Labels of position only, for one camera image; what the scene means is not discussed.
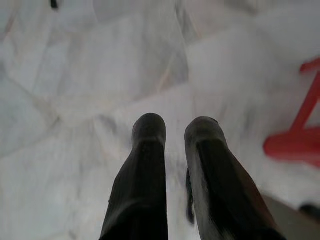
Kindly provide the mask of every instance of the floor tile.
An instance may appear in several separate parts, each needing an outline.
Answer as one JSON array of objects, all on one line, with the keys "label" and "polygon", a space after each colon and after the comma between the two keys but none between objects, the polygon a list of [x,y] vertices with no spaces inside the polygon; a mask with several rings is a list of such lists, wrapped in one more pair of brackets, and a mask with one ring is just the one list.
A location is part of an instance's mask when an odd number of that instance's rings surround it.
[{"label": "floor tile", "polygon": [[53,109],[0,69],[0,157],[39,140],[56,120]]},{"label": "floor tile", "polygon": [[3,158],[0,212],[6,215],[1,214],[0,222],[6,228],[1,238],[47,239],[104,215],[114,179],[112,164],[90,122],[61,127]]},{"label": "floor tile", "polygon": [[52,36],[33,93],[73,124],[188,81],[184,41],[171,6],[83,34]]}]

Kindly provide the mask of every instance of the red plastic chair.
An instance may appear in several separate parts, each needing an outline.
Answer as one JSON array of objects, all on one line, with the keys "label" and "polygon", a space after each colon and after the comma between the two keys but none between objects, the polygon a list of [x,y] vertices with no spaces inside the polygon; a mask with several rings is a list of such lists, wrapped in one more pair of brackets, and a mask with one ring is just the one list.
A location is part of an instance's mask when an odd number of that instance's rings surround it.
[{"label": "red plastic chair", "polygon": [[[301,73],[320,68],[320,58],[303,64]],[[276,161],[300,161],[320,168],[320,126],[305,128],[317,102],[320,101],[320,71],[288,132],[269,136],[263,145],[266,155]]]}]

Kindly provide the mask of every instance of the red object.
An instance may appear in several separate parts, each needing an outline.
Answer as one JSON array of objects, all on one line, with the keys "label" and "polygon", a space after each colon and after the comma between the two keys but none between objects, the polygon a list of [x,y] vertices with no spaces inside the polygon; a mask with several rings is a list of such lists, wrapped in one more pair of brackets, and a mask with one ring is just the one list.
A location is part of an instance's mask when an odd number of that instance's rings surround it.
[{"label": "red object", "polygon": [[[300,72],[320,68],[320,58],[301,66]],[[263,145],[264,152],[277,161],[300,161],[320,168],[320,126],[305,128],[317,102],[320,101],[320,71],[288,132],[269,136]]]}]

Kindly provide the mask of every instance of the white marble floor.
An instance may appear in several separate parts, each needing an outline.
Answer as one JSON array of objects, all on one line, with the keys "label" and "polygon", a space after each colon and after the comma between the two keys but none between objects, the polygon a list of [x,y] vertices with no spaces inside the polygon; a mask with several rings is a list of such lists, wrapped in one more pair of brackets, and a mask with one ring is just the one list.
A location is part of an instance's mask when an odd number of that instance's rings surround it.
[{"label": "white marble floor", "polygon": [[200,239],[185,218],[184,132],[198,116],[219,121],[263,193],[293,208],[320,204],[318,169],[262,149],[290,127],[314,77],[298,74],[320,54],[320,5],[307,2],[43,7],[37,37],[0,68],[0,240],[99,239],[132,127],[148,112],[167,129],[169,239]]}]

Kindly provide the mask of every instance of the marble floor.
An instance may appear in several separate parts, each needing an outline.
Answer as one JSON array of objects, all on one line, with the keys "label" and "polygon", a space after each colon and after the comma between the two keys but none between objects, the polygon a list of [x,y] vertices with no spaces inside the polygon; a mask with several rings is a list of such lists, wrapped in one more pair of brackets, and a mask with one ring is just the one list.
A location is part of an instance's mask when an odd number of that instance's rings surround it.
[{"label": "marble floor", "polygon": [[[167,129],[169,239],[200,239],[185,218],[184,132],[198,116],[219,121],[264,194],[320,204],[318,169],[262,149],[312,83],[298,69],[320,54],[316,0],[65,0],[42,10],[21,54],[0,62],[0,240],[99,239],[132,127],[148,112]],[[318,119],[320,107],[308,124]]]}]

